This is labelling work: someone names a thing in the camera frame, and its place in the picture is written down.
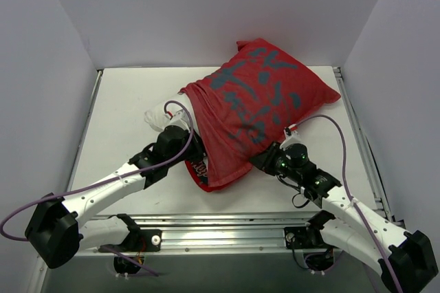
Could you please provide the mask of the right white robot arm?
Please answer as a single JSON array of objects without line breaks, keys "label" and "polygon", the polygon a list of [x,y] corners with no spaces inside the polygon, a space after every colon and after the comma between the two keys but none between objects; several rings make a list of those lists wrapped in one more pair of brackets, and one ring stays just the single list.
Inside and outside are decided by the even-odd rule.
[{"label": "right white robot arm", "polygon": [[390,292],[421,292],[439,269],[429,238],[383,218],[342,183],[309,160],[307,147],[273,143],[250,159],[262,172],[295,182],[320,212],[308,221],[305,238],[341,249],[376,272]]}]

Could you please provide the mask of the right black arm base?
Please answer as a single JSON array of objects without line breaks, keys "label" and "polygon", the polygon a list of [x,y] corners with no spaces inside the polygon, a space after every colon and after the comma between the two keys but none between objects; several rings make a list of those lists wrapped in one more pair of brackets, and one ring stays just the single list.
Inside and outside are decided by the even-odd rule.
[{"label": "right black arm base", "polygon": [[285,245],[290,250],[341,247],[346,232],[341,228],[293,226],[284,227]]}]

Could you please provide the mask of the white pillow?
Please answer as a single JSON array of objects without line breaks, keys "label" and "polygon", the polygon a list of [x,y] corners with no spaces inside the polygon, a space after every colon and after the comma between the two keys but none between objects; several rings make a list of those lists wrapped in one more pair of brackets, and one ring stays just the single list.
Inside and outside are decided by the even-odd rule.
[{"label": "white pillow", "polygon": [[177,94],[168,100],[160,102],[155,107],[148,109],[144,113],[144,121],[148,123],[153,130],[162,132],[168,126],[167,124],[173,115],[181,110],[185,111],[189,122],[190,118],[192,119],[193,129],[198,133],[199,130],[193,106],[186,94]]}]

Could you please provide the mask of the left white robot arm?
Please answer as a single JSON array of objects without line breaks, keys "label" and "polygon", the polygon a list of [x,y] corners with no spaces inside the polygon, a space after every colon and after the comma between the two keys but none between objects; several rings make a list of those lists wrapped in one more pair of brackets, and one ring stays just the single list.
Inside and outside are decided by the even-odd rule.
[{"label": "left white robot arm", "polygon": [[172,166],[202,160],[205,154],[198,133],[177,125],[168,126],[156,142],[103,180],[69,198],[52,193],[45,196],[25,229],[25,237],[50,269],[65,265],[77,252],[90,248],[110,248],[116,252],[145,249],[153,240],[145,237],[129,215],[120,213],[100,220],[94,216],[126,196],[158,183]]}]

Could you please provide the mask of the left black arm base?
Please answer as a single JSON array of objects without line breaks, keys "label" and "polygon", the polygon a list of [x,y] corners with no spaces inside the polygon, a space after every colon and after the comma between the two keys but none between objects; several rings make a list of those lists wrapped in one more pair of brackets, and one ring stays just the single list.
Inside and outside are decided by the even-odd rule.
[{"label": "left black arm base", "polygon": [[110,248],[118,252],[159,252],[162,244],[162,231],[156,228],[141,228],[127,214],[117,214],[109,217],[112,220],[122,222],[123,228],[128,230],[124,239],[118,243],[106,243],[99,247],[100,252],[104,252],[105,248]]}]

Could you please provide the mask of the red pillowcase with grey print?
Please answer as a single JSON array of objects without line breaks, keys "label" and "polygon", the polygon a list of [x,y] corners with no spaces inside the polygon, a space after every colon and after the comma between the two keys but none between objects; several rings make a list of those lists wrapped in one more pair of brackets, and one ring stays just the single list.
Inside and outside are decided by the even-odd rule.
[{"label": "red pillowcase with grey print", "polygon": [[237,41],[237,53],[181,94],[206,150],[185,165],[205,192],[222,190],[251,169],[249,159],[283,138],[283,130],[340,99],[301,62],[264,39]]}]

